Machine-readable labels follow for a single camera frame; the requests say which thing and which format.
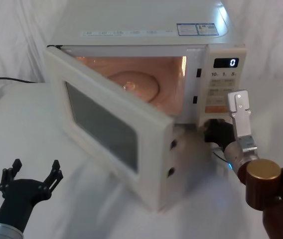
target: black cable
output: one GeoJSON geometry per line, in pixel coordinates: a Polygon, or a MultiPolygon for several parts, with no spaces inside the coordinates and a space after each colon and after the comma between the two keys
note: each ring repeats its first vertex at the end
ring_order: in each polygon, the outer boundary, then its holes
{"type": "Polygon", "coordinates": [[[23,83],[36,83],[34,81],[24,81],[16,78],[11,78],[11,77],[0,77],[0,80],[10,80],[10,81],[18,81],[18,82],[23,82],[23,83]]]}
{"type": "Polygon", "coordinates": [[[216,154],[216,152],[212,152],[217,158],[221,159],[222,161],[228,163],[225,159],[223,159],[222,157],[220,157],[218,154],[216,154]]]}

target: white microwave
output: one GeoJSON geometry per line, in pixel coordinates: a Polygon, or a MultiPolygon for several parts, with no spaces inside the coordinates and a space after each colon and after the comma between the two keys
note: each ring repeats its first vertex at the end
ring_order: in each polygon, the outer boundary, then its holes
{"type": "Polygon", "coordinates": [[[45,60],[64,128],[153,210],[187,191],[230,121],[246,49],[215,0],[70,1],[45,60]]]}

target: brown cylindrical joint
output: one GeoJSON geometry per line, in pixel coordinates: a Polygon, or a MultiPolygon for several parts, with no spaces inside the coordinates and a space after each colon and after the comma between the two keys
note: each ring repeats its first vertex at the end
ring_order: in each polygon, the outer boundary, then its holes
{"type": "Polygon", "coordinates": [[[280,167],[271,160],[257,159],[247,166],[246,201],[256,210],[271,205],[280,190],[280,167]]]}
{"type": "Polygon", "coordinates": [[[237,172],[237,176],[241,183],[246,184],[246,177],[247,177],[247,166],[251,161],[246,162],[244,165],[242,165],[237,172]]]}

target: microwave door window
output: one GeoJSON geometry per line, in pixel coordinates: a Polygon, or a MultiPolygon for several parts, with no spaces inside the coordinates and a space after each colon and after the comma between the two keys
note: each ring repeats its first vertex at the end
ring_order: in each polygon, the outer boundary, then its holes
{"type": "Polygon", "coordinates": [[[66,83],[75,123],[122,163],[138,173],[136,132],[101,105],[66,83]]]}

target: white backdrop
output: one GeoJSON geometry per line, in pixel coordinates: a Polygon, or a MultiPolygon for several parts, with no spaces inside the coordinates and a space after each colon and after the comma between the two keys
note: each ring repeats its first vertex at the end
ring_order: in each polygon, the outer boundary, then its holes
{"type": "MultiPolygon", "coordinates": [[[[0,76],[45,81],[43,49],[67,0],[0,0],[0,76]]],[[[224,0],[245,39],[241,88],[249,90],[260,156],[283,166],[283,1],[224,0]]]]}

